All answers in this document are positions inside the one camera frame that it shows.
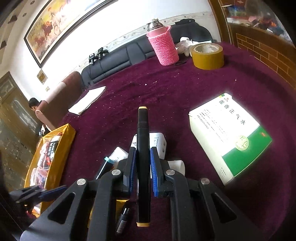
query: roll of tape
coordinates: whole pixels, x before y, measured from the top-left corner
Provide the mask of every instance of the roll of tape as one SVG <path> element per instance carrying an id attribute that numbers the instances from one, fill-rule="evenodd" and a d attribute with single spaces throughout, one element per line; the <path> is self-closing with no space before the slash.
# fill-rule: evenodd
<path id="1" fill-rule="evenodd" d="M 218 44 L 203 43 L 190 48 L 193 64 L 199 69 L 219 69 L 224 65 L 223 48 Z"/>

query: table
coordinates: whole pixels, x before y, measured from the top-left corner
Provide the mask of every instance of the table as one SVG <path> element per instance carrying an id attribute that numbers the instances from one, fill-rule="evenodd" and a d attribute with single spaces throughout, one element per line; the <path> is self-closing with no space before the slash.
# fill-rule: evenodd
<path id="1" fill-rule="evenodd" d="M 92 179 L 117 146 L 128 151 L 138 107 L 147 106 L 150 131 L 162 132 L 167 140 L 166 159 L 183 160 L 188 178 L 212 180 L 269 238 L 296 199 L 296 95 L 248 52 L 221 45 L 225 65 L 218 70 L 197 69 L 185 56 L 187 62 L 179 66 L 161 66 L 153 57 L 93 86 L 107 89 L 81 116 L 69 113 L 63 119 L 62 124 L 70 123 L 77 134 L 61 184 Z M 254 164 L 223 187 L 191 133 L 188 113 L 225 92 L 255 117 L 273 141 Z M 152 198 L 150 228 L 137 228 L 134 215 L 118 240 L 171 240 L 168 199 Z"/>

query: triangular cutout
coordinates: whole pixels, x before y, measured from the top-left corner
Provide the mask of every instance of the triangular cutout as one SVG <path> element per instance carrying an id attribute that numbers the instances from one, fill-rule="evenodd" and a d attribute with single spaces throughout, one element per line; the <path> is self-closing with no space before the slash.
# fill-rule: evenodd
<path id="1" fill-rule="evenodd" d="M 235 213 L 227 206 L 217 193 L 212 193 L 211 196 L 221 223 L 228 223 L 237 218 Z"/>
<path id="2" fill-rule="evenodd" d="M 70 211 L 75 194 L 70 193 L 49 215 L 48 219 L 64 224 Z"/>

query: framed painting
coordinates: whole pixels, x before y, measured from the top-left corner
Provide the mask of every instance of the framed painting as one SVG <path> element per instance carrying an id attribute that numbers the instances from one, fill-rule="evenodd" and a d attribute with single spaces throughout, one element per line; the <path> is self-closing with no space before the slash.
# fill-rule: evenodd
<path id="1" fill-rule="evenodd" d="M 49 0 L 34 19 L 24 40 L 41 68 L 57 46 L 83 21 L 117 0 Z"/>

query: green panel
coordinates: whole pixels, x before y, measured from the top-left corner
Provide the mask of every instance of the green panel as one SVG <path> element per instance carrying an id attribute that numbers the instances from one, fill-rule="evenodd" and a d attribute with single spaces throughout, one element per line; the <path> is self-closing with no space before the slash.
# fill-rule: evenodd
<path id="1" fill-rule="evenodd" d="M 249 146 L 246 150 L 234 148 L 222 157 L 234 177 L 249 166 L 272 141 L 261 126 L 248 139 Z"/>

